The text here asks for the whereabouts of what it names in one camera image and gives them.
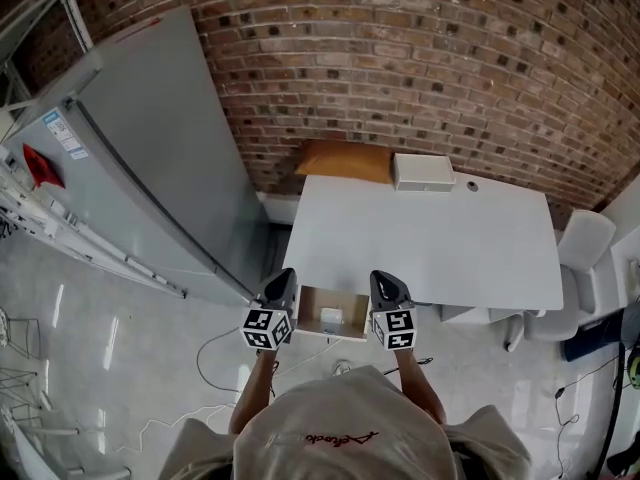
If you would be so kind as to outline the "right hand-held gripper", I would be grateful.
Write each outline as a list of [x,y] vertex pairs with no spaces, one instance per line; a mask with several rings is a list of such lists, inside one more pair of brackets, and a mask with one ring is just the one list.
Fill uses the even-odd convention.
[[417,311],[407,285],[392,274],[370,274],[370,324],[385,350],[413,349],[417,337]]

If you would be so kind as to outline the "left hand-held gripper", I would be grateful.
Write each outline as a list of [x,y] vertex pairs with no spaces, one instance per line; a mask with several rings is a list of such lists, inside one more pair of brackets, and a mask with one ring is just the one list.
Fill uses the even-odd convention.
[[264,279],[242,317],[242,338],[255,350],[276,351],[294,330],[297,275],[285,268]]

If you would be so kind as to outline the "white drawer with wooden inside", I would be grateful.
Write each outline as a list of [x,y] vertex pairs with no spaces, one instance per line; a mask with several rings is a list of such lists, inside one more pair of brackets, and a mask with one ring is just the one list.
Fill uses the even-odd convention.
[[[342,325],[320,320],[323,307],[341,308]],[[370,298],[366,295],[331,291],[300,285],[294,309],[295,331],[300,334],[365,342],[369,330]]]

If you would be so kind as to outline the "person's left forearm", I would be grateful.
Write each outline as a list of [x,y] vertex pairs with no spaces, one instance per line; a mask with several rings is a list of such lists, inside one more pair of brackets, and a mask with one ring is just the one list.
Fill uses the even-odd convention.
[[239,435],[247,424],[270,402],[277,352],[262,350],[257,356],[244,390],[229,422],[229,433]]

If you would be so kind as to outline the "person's right forearm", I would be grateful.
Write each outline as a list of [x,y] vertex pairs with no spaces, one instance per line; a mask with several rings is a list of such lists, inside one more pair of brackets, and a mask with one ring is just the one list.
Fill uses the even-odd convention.
[[446,413],[440,398],[427,380],[411,349],[394,352],[403,394],[427,412],[438,424],[446,424]]

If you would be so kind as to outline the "white desk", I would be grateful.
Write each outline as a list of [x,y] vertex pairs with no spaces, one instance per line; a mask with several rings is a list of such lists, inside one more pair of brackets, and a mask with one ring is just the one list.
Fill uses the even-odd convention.
[[449,192],[310,176],[284,264],[299,284],[368,294],[386,271],[422,304],[508,311],[563,307],[544,194],[459,174]]

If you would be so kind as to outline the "beige cap with red embroidery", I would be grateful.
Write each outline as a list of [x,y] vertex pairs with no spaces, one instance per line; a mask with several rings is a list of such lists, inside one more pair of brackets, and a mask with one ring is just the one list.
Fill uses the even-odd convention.
[[457,480],[443,427],[372,366],[296,386],[233,448],[234,480]]

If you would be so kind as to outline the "white rectangular box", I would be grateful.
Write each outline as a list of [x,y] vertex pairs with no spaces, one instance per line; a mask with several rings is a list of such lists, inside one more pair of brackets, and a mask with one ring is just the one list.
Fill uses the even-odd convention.
[[446,156],[395,153],[392,173],[396,191],[446,193],[456,183]]

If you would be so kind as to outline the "orange pillow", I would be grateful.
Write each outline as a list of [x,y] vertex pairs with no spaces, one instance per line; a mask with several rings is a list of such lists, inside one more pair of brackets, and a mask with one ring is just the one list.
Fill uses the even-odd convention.
[[304,146],[295,173],[390,185],[392,157],[393,152],[381,146],[314,140]]

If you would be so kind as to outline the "grey refrigerator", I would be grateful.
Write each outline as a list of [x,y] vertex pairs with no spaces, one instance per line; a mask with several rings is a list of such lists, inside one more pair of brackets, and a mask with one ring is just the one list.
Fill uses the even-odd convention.
[[[111,36],[37,99],[7,146],[18,162],[24,144],[49,160],[65,188],[46,192],[186,296],[249,301],[268,219],[187,7]],[[51,111],[87,158],[73,160],[51,134],[42,121]]]

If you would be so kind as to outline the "white office chair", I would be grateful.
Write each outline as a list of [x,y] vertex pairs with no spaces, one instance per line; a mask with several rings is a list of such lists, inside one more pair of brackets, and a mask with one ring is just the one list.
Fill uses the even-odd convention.
[[527,310],[508,319],[504,348],[516,349],[522,339],[561,342],[573,337],[596,312],[594,268],[607,251],[616,225],[587,210],[570,215],[557,243],[563,305],[559,310]]

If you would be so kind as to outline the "white metal shelf rack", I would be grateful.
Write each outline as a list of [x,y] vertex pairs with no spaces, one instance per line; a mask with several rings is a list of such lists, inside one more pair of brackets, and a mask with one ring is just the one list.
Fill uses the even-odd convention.
[[7,140],[18,130],[15,118],[24,117],[38,102],[12,57],[57,2],[65,10],[81,51],[88,52],[93,41],[76,0],[22,0],[0,18],[0,218],[87,265],[184,298],[184,290],[106,241],[44,188],[37,187],[36,177],[19,166],[19,157],[8,150]]

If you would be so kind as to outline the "red diamond sticker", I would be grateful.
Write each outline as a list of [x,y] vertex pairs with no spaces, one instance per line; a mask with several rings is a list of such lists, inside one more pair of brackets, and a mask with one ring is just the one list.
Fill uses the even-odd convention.
[[58,176],[49,160],[27,144],[23,145],[23,156],[37,187],[43,184],[65,188],[63,180]]

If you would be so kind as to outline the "blue and white label sticker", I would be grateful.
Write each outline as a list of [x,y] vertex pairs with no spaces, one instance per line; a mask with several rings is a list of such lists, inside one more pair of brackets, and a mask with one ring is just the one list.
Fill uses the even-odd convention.
[[87,151],[58,111],[47,113],[42,117],[42,121],[73,160],[88,157]]

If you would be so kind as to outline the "white frame furniture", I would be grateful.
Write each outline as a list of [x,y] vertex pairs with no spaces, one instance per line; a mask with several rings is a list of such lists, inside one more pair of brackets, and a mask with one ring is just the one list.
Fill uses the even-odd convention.
[[36,406],[25,399],[9,396],[16,402],[10,406],[0,394],[0,421],[13,437],[18,453],[18,464],[28,480],[132,480],[132,472],[122,466],[103,472],[90,472],[81,465],[65,465],[61,455],[47,449],[46,439],[79,438],[96,435],[98,450],[106,451],[105,417],[101,414],[98,425],[89,428],[47,427],[40,415],[30,416],[29,411]]

